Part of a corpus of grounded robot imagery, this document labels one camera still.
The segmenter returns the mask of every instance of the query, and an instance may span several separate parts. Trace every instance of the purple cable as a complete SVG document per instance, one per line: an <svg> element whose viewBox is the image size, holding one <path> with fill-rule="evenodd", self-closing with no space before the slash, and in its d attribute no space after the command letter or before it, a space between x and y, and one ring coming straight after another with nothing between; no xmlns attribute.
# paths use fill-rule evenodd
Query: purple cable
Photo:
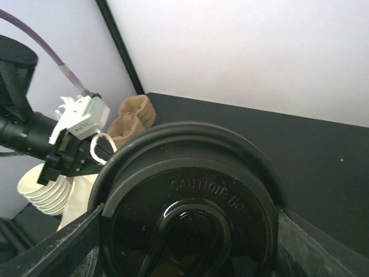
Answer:
<svg viewBox="0 0 369 277"><path fill-rule="evenodd" d="M71 81L71 83L78 88L82 93L86 91L85 87L78 77L67 67L67 65L60 59L60 57L55 53L55 51L29 26L24 22L19 20L17 17L12 16L6 11L0 9L0 18L6 20L7 22L13 24L15 27L21 29L27 35L29 35L35 42L37 42L49 56L57 63L63 74Z"/></svg>

